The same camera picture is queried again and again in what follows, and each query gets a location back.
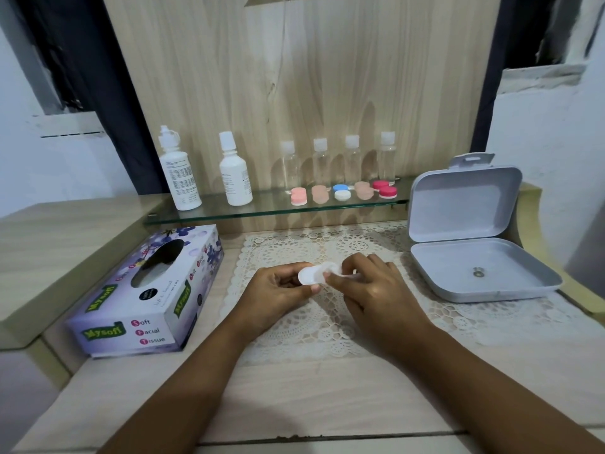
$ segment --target lace doily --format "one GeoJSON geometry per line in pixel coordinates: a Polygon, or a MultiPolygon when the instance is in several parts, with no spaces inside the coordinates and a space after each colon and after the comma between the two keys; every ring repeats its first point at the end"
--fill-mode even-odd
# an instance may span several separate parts
{"type": "MultiPolygon", "coordinates": [[[[294,261],[340,263],[355,252],[393,261],[431,321],[466,347],[562,338],[605,336],[605,330],[561,295],[495,303],[454,304],[441,300],[414,266],[404,221],[269,232],[244,242],[220,320],[231,311],[256,270],[294,261]]],[[[287,314],[244,352],[240,364],[282,363],[326,357],[370,355],[343,296],[325,286],[305,306],[287,314]]]]}

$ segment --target person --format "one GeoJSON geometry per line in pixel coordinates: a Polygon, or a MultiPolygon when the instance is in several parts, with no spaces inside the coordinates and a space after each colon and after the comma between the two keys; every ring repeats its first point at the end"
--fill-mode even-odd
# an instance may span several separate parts
{"type": "MultiPolygon", "coordinates": [[[[107,441],[101,454],[190,453],[218,408],[245,347],[320,291],[301,286],[311,263],[259,269],[231,313],[107,441]]],[[[605,444],[428,319],[393,263],[356,253],[326,274],[363,334],[416,374],[487,452],[605,453],[605,444]]]]}

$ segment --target black vertical strip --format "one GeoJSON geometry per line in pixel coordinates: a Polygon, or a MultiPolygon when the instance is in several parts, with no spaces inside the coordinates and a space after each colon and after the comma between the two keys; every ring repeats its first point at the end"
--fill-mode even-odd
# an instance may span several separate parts
{"type": "Polygon", "coordinates": [[[500,86],[504,58],[506,57],[506,44],[512,25],[512,14],[516,0],[501,0],[498,19],[495,22],[494,38],[489,52],[488,67],[485,71],[483,89],[479,100],[479,110],[475,121],[471,152],[485,151],[488,144],[489,128],[494,113],[495,96],[500,86]]]}
{"type": "Polygon", "coordinates": [[[103,0],[29,2],[35,4],[64,53],[64,65],[78,97],[97,113],[137,192],[168,192],[103,0]]]}

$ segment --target solution bottle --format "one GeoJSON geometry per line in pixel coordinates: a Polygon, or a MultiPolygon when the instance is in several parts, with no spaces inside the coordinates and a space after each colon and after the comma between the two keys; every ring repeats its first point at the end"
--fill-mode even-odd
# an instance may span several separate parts
{"type": "Polygon", "coordinates": [[[359,136],[345,138],[344,152],[344,179],[347,186],[354,186],[361,181],[361,150],[359,149],[359,136]]]}
{"type": "Polygon", "coordinates": [[[229,205],[246,205],[252,201],[252,188],[246,161],[237,155],[232,132],[219,133],[223,160],[218,165],[223,177],[223,186],[229,205]]]}
{"type": "Polygon", "coordinates": [[[168,188],[177,210],[191,210],[201,205],[200,194],[193,178],[189,156],[180,151],[181,138],[178,133],[162,126],[160,130],[160,145],[164,154],[160,156],[160,164],[168,182],[168,188]]]}
{"type": "Polygon", "coordinates": [[[292,188],[297,188],[301,185],[300,162],[298,161],[293,141],[282,142],[280,146],[285,191],[290,194],[292,188]]]}
{"type": "Polygon", "coordinates": [[[323,185],[331,190],[330,181],[330,155],[328,154],[328,140],[315,138],[313,140],[313,176],[315,185],[323,185]]]}
{"type": "Polygon", "coordinates": [[[395,132],[381,133],[381,147],[378,151],[378,178],[395,184],[395,132]]]}

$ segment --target open soap box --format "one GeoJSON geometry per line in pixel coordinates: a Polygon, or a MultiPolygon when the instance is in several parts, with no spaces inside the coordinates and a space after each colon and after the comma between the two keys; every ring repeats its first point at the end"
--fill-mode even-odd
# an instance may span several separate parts
{"type": "Polygon", "coordinates": [[[521,171],[492,166],[494,154],[454,157],[412,185],[412,257],[437,295],[455,303],[536,298],[561,276],[520,246],[495,236],[508,226],[521,171]]]}

